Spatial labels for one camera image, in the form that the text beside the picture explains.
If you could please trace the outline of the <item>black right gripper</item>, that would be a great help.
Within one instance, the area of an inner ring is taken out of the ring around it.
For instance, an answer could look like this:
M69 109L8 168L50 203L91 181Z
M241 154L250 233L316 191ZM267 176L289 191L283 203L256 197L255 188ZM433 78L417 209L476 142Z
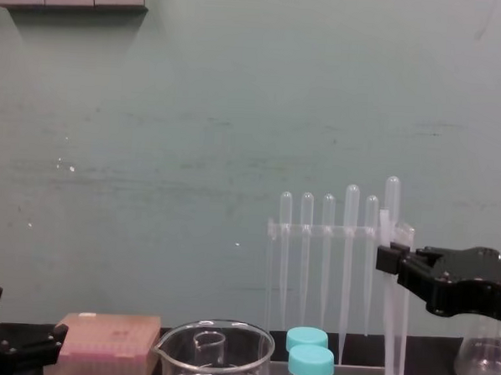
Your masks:
M378 246L376 269L447 318L484 315L501 321L501 254L490 247L444 249L391 242Z

